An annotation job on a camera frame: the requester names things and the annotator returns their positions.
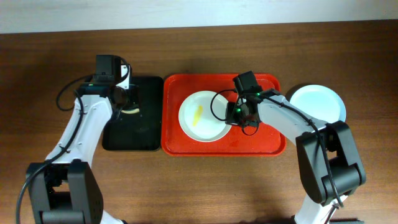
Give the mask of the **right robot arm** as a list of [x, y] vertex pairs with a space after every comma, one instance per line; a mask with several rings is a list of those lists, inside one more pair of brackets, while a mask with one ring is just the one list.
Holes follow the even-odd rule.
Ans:
[[297, 148], [300, 179], [306, 192], [292, 223], [331, 223], [348, 196], [366, 182], [366, 173], [349, 126], [328, 123], [290, 104], [274, 89], [234, 89], [228, 103], [227, 124], [275, 128]]

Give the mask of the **light blue plate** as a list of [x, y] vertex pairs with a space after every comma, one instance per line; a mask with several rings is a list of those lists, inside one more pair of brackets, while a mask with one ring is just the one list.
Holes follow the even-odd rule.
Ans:
[[322, 85], [305, 85], [296, 90], [290, 104], [306, 114], [328, 123], [346, 121], [346, 107], [341, 97]]

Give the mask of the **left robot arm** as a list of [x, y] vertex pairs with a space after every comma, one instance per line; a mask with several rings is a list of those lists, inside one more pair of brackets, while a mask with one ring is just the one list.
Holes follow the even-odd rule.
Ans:
[[126, 110], [133, 88], [127, 62], [97, 65], [92, 75], [74, 91], [72, 116], [62, 137], [43, 162], [31, 163], [16, 202], [15, 221], [21, 222], [24, 194], [29, 194], [36, 223], [121, 223], [105, 211], [103, 195], [91, 170], [93, 157], [106, 124]]

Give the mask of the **green and yellow sponge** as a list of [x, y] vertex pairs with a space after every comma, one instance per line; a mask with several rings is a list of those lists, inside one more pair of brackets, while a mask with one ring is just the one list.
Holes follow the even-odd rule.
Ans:
[[122, 108], [121, 112], [124, 114], [136, 114], [140, 111], [138, 106], [125, 106]]

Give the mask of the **white plate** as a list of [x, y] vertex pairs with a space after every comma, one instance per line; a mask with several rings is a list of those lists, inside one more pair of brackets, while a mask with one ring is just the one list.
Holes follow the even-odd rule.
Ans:
[[184, 99], [178, 112], [183, 132], [199, 142], [213, 142], [223, 138], [232, 128], [223, 119], [228, 100], [216, 92], [198, 91]]

